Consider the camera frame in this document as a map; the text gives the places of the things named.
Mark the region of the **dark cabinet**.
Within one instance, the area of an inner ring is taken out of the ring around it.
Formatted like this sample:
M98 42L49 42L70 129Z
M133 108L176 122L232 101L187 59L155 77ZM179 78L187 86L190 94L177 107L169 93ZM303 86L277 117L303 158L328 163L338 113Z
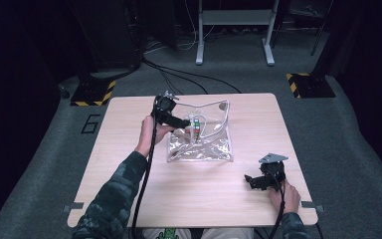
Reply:
M72 0L98 70L135 71L142 31L134 0Z

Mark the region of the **person's left hand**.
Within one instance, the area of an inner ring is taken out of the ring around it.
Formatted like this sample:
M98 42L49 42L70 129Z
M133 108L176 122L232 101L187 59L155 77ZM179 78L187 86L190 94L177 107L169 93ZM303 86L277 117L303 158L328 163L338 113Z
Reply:
M154 122L152 116L145 117L141 124L140 136L135 151L147 157L151 146L161 142L171 131L174 131L174 127L158 124Z

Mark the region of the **striped black stand base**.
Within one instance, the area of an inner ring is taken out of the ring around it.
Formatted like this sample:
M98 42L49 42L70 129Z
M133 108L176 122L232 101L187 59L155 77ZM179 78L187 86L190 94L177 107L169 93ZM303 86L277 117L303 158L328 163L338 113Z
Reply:
M115 81L80 82L71 97L71 106L104 106L110 99Z
M293 96L297 99L334 98L335 93L325 78L307 73L286 74Z

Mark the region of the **colourful puzzle cube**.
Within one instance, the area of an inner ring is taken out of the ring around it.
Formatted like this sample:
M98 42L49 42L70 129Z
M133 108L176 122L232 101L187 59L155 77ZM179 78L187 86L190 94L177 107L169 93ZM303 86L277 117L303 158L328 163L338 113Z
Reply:
M190 124L187 126L187 132L192 139L198 139L201 132L201 124L198 119L191 119Z

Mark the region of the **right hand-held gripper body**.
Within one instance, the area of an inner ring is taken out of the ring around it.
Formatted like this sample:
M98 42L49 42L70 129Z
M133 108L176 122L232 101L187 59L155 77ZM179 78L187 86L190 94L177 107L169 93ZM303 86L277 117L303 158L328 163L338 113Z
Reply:
M263 174L264 180L260 184L269 185L275 191L282 187L282 182L286 179L284 161L287 156L268 153L259 160L261 164L260 170Z

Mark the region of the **person's right hand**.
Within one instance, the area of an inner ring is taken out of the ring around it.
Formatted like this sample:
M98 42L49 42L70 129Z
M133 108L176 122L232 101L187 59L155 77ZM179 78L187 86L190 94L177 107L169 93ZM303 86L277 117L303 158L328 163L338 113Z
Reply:
M283 182L283 193L275 191L273 188L269 192L271 204L275 211L281 210L281 203L285 203L283 214L286 213L298 213L300 195L296 188L289 184L286 180Z

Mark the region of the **transparent plastic bag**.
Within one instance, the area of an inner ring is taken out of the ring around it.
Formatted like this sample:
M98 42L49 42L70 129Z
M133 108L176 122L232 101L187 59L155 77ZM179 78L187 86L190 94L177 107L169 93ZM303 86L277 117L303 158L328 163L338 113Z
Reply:
M229 109L228 100L200 106L179 103L173 115L183 120L198 119L200 137L192 139L187 127L176 129L168 136L167 161L232 161Z

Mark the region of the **grey table bracket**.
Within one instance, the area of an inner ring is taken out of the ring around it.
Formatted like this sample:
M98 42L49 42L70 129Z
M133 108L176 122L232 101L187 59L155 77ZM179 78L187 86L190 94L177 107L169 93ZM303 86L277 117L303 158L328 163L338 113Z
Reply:
M84 204L82 202L72 202L71 204L65 205L63 211L69 213L74 209L82 209L83 207Z
M302 201L300 205L302 208L314 209L316 212L320 213L324 212L324 207L322 205L317 205L312 201Z

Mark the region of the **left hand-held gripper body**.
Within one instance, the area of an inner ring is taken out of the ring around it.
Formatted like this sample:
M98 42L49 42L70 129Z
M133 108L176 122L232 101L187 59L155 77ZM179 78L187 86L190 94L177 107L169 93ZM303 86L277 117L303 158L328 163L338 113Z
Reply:
M151 115L159 124L180 125L180 119L172 115L176 106L175 99L175 95L169 91L155 97Z

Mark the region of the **white metal desk frame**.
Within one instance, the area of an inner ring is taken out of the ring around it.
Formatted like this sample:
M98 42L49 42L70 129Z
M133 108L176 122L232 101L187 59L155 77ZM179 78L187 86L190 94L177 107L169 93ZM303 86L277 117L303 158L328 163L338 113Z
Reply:
M262 39L268 66L275 64L271 47L271 38L276 22L280 0L274 0L270 9L261 10L204 10L203 0L198 1L198 48L195 64L204 62L204 27L205 26L267 26L266 37Z

